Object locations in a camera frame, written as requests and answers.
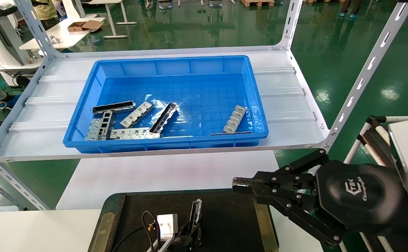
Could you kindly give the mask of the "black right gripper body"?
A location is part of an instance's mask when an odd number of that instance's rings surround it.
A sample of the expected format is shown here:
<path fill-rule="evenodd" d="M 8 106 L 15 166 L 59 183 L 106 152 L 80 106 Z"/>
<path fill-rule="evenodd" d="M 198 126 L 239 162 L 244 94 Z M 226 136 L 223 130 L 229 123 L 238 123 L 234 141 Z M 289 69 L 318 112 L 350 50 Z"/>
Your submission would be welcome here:
<path fill-rule="evenodd" d="M 408 193 L 396 169 L 330 161 L 316 180 L 321 208 L 348 231 L 408 237 Z"/>

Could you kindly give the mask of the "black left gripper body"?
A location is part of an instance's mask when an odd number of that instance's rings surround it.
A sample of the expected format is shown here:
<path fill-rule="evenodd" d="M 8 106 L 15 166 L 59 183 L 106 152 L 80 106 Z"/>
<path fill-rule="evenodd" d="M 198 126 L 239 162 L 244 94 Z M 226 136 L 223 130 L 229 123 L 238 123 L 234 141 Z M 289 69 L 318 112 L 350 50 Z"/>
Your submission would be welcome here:
<path fill-rule="evenodd" d="M 191 236 L 177 236 L 169 245 L 169 252 L 193 252 L 194 239 Z"/>

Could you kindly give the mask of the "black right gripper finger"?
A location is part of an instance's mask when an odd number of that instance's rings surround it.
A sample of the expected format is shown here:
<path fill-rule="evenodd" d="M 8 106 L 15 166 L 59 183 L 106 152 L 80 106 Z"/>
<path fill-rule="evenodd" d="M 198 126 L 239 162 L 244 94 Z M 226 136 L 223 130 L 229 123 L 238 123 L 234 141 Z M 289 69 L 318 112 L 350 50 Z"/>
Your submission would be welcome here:
<path fill-rule="evenodd" d="M 316 176 L 309 170 L 329 162 L 325 150 L 319 149 L 289 163 L 276 171 L 257 171 L 252 178 L 235 177 L 233 191 L 254 191 L 255 188 L 281 188 L 284 190 L 314 189 Z"/>
<path fill-rule="evenodd" d="M 302 209 L 294 200 L 296 194 L 290 190 L 269 185 L 233 185 L 233 191 L 235 193 L 250 194 L 257 204 L 273 207 L 306 233 L 328 247 L 338 246 L 343 238 L 343 231 L 329 228 Z"/>

